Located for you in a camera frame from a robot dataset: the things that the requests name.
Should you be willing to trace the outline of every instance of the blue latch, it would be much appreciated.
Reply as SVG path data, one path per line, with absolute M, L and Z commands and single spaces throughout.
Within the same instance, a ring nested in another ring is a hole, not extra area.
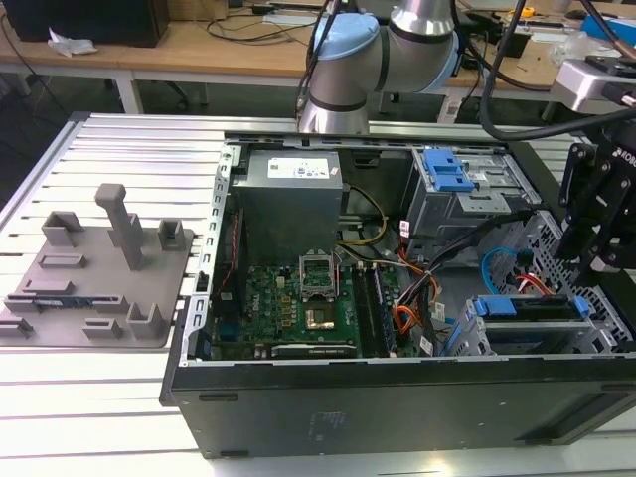
M 424 167 L 433 177 L 436 191 L 472 192 L 475 189 L 451 149 L 424 149 L 423 153 Z
M 475 306 L 475 311 L 477 312 L 477 315 L 486 316 L 488 314 L 488 308 L 486 308 L 486 303 L 484 303 L 481 298 L 478 298 L 477 300 L 473 300 L 473 305 Z M 472 316 L 469 316 L 468 313 L 466 313 L 466 318 L 468 318 L 468 321 L 470 321 Z
M 581 318 L 587 318 L 589 316 L 589 304 L 587 304 L 585 298 L 580 295 L 575 295 L 574 298 L 572 298 L 572 303 Z
M 480 307 L 486 308 L 488 313 L 484 313 L 484 315 L 508 315 L 515 316 L 517 314 L 517 309 L 513 304 L 513 300 L 511 300 L 507 296 L 503 295 L 488 295 L 488 296 L 480 296 L 475 301 L 475 309 L 477 309 L 477 303 L 480 304 Z

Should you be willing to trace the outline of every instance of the black box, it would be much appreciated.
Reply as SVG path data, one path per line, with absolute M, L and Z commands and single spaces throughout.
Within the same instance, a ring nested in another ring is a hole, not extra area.
M 5 0 L 23 42 L 46 42 L 49 28 L 97 44 L 155 47 L 168 28 L 166 0 Z

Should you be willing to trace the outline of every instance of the gray plastic tray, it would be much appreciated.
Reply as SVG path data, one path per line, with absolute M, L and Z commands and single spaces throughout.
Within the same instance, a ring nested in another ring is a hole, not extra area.
M 96 197 L 113 228 L 53 212 L 47 236 L 0 313 L 0 346 L 156 348 L 166 343 L 194 233 L 180 221 L 142 229 L 123 186 Z

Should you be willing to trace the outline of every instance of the wooden table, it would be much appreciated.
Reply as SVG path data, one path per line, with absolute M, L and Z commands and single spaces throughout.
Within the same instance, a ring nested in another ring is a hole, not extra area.
M 562 19 L 562 14 L 552 10 L 552 0 L 529 0 L 528 5 L 535 7 L 537 13 L 550 15 L 551 20 Z M 581 8 L 577 2 L 570 7 Z M 626 16 L 636 12 L 632 6 L 617 4 L 602 4 L 601 10 Z M 252 18 L 240 17 L 229 19 L 224 25 L 227 28 L 238 28 L 253 22 Z M 228 31 L 227 34 L 237 37 L 256 36 L 275 32 L 277 29 L 273 25 L 258 24 L 237 32 Z M 295 30 L 290 35 L 307 43 L 310 28 Z M 124 110 L 136 114 L 143 112 L 136 80 L 296 86 L 304 72 L 306 50 L 302 43 L 291 40 L 267 47 L 231 43 L 211 37 L 205 31 L 204 23 L 194 22 L 172 22 L 154 49 L 97 45 L 98 53 L 71 59 L 57 54 L 44 43 L 20 42 L 12 30 L 10 36 L 36 73 L 112 79 L 119 88 Z M 506 59 L 501 71 L 516 80 L 552 84 L 557 75 L 557 67 L 550 63 L 550 46 L 530 41 L 524 55 L 518 60 Z M 491 47 L 489 50 L 487 56 L 492 60 L 495 48 Z M 29 72 L 4 37 L 0 37 L 0 71 L 14 74 Z M 445 88 L 437 91 L 438 94 L 445 95 L 440 121 L 454 121 L 457 105 L 475 82 L 475 75 L 475 72 L 461 71 L 457 77 L 448 81 Z M 481 90 L 478 88 L 474 95 L 480 94 Z M 501 81 L 497 82 L 495 96 L 534 100 L 550 98 L 547 93 L 519 90 Z

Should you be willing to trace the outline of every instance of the blue cable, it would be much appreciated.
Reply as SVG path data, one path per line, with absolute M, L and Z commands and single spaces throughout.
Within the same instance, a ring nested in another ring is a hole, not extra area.
M 493 295 L 498 295 L 499 290 L 497 289 L 493 281 L 490 279 L 490 271 L 489 271 L 490 261 L 492 257 L 495 255 L 495 253 L 500 253 L 500 252 L 508 253 L 512 256 L 517 256 L 516 250 L 512 250 L 511 248 L 507 248 L 505 246 L 498 246 L 497 248 L 493 248 L 488 253 L 486 253 L 484 255 L 484 258 L 481 260 L 481 276 L 484 279 L 484 283 L 486 284 L 486 287 Z

